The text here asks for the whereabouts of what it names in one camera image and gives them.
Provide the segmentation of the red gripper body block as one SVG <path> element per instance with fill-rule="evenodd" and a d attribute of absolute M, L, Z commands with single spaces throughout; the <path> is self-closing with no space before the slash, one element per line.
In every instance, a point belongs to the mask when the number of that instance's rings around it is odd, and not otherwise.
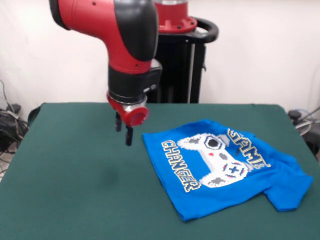
<path fill-rule="evenodd" d="M 121 103 L 115 101 L 109 93 L 106 96 L 109 104 L 115 112 L 120 114 L 122 123 L 125 123 L 126 126 L 135 127 L 142 125 L 149 116 L 149 110 L 146 107 L 147 97 L 139 103 Z"/>

